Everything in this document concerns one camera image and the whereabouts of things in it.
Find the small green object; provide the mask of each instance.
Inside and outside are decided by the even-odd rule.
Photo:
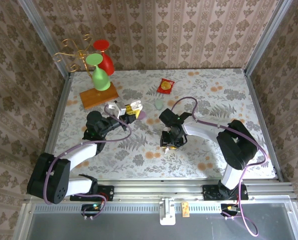
[[[92,73],[92,81],[94,88],[98,91],[107,90],[111,84],[107,73],[103,69],[98,67],[98,64],[100,64],[103,61],[103,59],[103,56],[98,53],[90,54],[85,59],[87,64],[95,67]]]
[[[164,101],[162,101],[161,99],[156,99],[154,101],[154,106],[156,107],[157,110],[161,110],[164,106]]]

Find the table surface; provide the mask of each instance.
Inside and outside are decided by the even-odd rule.
[[[162,78],[175,81],[171,94],[157,93]],[[267,151],[256,110],[241,69],[181,69],[116,71],[110,76],[119,94],[118,101],[130,104],[141,100],[146,118],[130,126],[132,135],[124,141],[107,143],[103,151],[75,167],[75,175],[86,174],[98,179],[148,178],[220,178],[227,163],[217,143],[189,136],[188,143],[165,154],[159,147],[160,137],[166,130],[159,120],[160,113],[185,96],[198,100],[196,116],[205,121],[227,125],[233,119],[244,123],[255,140]],[[76,72],[64,110],[54,153],[60,154],[81,142],[86,129],[87,115],[91,111],[104,114],[104,104],[84,109],[79,93],[93,88],[86,72]],[[157,110],[156,99],[164,107]],[[191,112],[194,103],[181,101],[175,113]],[[122,127],[108,133],[106,139],[120,139],[128,132]],[[250,162],[263,159],[258,151]],[[250,168],[245,179],[275,178],[272,162]]]

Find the wallpaper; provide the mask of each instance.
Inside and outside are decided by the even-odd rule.
[[[63,78],[16,1],[0,0],[0,240],[15,229]]]
[[[298,196],[298,0],[251,75],[282,173]]]
[[[34,0],[58,48],[107,39],[116,70],[243,68],[276,0]]]

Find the white bracket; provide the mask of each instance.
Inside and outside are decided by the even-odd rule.
[[[161,199],[159,202],[159,216],[161,225],[176,224],[175,201],[172,197]]]

